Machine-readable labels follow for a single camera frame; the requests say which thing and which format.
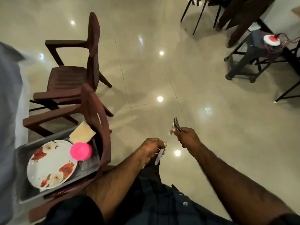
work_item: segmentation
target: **human arm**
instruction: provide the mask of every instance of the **human arm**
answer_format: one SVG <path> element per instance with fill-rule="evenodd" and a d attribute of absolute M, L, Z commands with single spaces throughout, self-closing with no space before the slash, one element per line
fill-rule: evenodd
<path fill-rule="evenodd" d="M 158 138 L 148 138 L 115 169 L 90 184 L 85 193 L 92 198 L 107 223 L 126 196 L 140 170 L 166 145 Z"/>
<path fill-rule="evenodd" d="M 173 130 L 182 147 L 197 160 L 233 222 L 267 225 L 283 214 L 294 213 L 286 204 L 210 151 L 193 129 Z"/>

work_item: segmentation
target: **gray plastic tray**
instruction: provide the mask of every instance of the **gray plastic tray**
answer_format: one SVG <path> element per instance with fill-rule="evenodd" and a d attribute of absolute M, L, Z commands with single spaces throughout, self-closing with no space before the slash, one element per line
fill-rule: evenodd
<path fill-rule="evenodd" d="M 78 161 L 78 165 L 73 172 L 72 176 L 63 184 L 53 189 L 41 191 L 40 189 L 33 187 L 27 178 L 27 164 L 33 153 L 41 147 L 53 140 L 67 140 L 69 141 L 69 135 L 77 128 L 71 128 L 60 133 L 53 134 L 46 138 L 36 140 L 34 142 L 22 145 L 16 149 L 16 194 L 19 204 L 23 204 L 32 201 L 36 198 L 50 194 L 63 186 L 69 185 L 81 178 L 86 177 L 89 174 L 98 170 L 100 164 L 100 157 L 97 151 L 94 138 L 89 142 L 93 148 L 92 156 L 85 161 Z"/>

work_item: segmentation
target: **person's foot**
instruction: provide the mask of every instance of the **person's foot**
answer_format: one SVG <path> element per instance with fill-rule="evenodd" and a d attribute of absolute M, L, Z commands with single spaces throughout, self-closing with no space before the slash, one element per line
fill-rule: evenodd
<path fill-rule="evenodd" d="M 216 25 L 216 31 L 221 31 L 221 30 L 222 30 L 222 28 L 220 26 L 220 23 L 218 22 L 217 25 Z"/>
<path fill-rule="evenodd" d="M 234 47 L 234 46 L 236 46 L 236 45 L 238 45 L 238 41 L 233 41 L 233 40 L 229 39 L 229 41 L 228 41 L 226 47 L 227 47 L 227 48 L 231 48 L 231 47 Z"/>

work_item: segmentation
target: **hairy forearm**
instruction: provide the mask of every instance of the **hairy forearm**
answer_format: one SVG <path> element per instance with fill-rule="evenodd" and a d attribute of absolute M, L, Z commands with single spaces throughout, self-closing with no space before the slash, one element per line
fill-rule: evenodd
<path fill-rule="evenodd" d="M 235 223 L 267 225 L 285 213 L 293 213 L 278 197 L 227 165 L 201 145 L 195 158 Z"/>
<path fill-rule="evenodd" d="M 144 164 L 144 156 L 137 150 L 86 188 L 86 194 L 97 204 L 105 222 L 122 202 Z"/>

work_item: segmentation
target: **white plate with red sauce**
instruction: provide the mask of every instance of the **white plate with red sauce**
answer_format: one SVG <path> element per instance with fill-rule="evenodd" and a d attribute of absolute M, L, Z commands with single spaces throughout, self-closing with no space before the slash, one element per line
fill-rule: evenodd
<path fill-rule="evenodd" d="M 38 148 L 27 165 L 27 177 L 36 188 L 55 188 L 73 174 L 77 160 L 70 155 L 72 143 L 54 140 Z"/>

